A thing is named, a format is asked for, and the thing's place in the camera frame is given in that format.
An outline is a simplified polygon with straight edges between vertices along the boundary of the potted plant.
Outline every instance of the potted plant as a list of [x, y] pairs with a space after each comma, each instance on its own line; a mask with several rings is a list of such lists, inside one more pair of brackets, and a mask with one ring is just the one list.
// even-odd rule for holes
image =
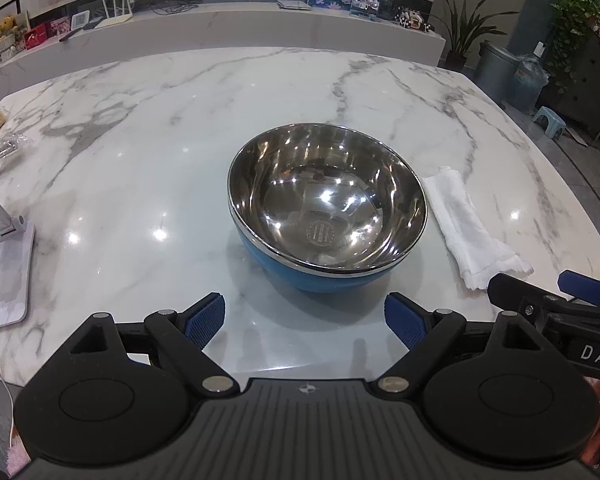
[[508, 14], [517, 14], [518, 12], [516, 10], [508, 10], [507, 12], [497, 12], [496, 14], [482, 16], [477, 11], [486, 1], [480, 0], [471, 13], [471, 16], [467, 17], [466, 0], [462, 4], [460, 12], [458, 12], [458, 6], [456, 6], [456, 0], [445, 0], [451, 15], [448, 23], [439, 16], [432, 14], [434, 18], [442, 22], [449, 33], [451, 50], [446, 54], [444, 68], [461, 72], [466, 63], [465, 54], [469, 51], [475, 40], [485, 34], [494, 34], [496, 36], [507, 35], [506, 32], [498, 30], [498, 27], [495, 25], [485, 25], [485, 22], [494, 16], [505, 16]]
[[555, 9], [553, 40], [546, 63], [547, 72], [559, 94], [574, 82], [571, 63], [587, 43], [587, 31], [600, 14], [599, 0], [552, 0]]

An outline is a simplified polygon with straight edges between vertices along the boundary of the screw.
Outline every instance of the screw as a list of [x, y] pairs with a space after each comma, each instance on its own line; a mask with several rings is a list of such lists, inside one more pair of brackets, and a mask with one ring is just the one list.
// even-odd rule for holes
[[402, 377], [383, 377], [378, 381], [378, 387], [390, 394], [398, 394], [409, 387], [409, 381]]
[[213, 375], [202, 381], [202, 386], [210, 392], [225, 392], [234, 386], [234, 381], [231, 377], [224, 375]]

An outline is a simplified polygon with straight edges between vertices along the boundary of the blue gripper pad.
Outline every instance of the blue gripper pad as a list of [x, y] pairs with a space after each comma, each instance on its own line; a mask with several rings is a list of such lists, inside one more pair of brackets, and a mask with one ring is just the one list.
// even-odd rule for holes
[[424, 309], [404, 296], [389, 294], [384, 300], [384, 322], [411, 350], [427, 335]]
[[224, 298], [218, 294], [184, 323], [184, 335], [201, 350], [224, 323]]
[[558, 288], [587, 303], [600, 306], [600, 282], [572, 270], [565, 270], [558, 277]]

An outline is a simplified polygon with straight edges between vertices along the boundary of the pink fluffy fabric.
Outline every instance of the pink fluffy fabric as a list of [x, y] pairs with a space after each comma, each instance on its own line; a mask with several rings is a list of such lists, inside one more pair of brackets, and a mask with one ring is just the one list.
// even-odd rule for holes
[[13, 478], [29, 462], [31, 462], [31, 459], [27, 454], [27, 450], [24, 449], [22, 439], [17, 435], [11, 441], [11, 447], [7, 452], [7, 473], [10, 478]]

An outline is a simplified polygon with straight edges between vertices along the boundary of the blue bowl exterior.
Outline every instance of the blue bowl exterior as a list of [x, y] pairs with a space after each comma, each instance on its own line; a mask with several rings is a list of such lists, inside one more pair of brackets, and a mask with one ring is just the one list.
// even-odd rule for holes
[[375, 274], [359, 276], [357, 278], [327, 278], [325, 276], [316, 276], [315, 274], [295, 270], [277, 262], [256, 248], [240, 231], [238, 231], [238, 234], [240, 235], [240, 239], [245, 248], [249, 251], [249, 254], [254, 257], [263, 269], [274, 276], [285, 280], [295, 288], [306, 290], [307, 292], [340, 292], [343, 290], [350, 290], [371, 283], [391, 270], [381, 270]]

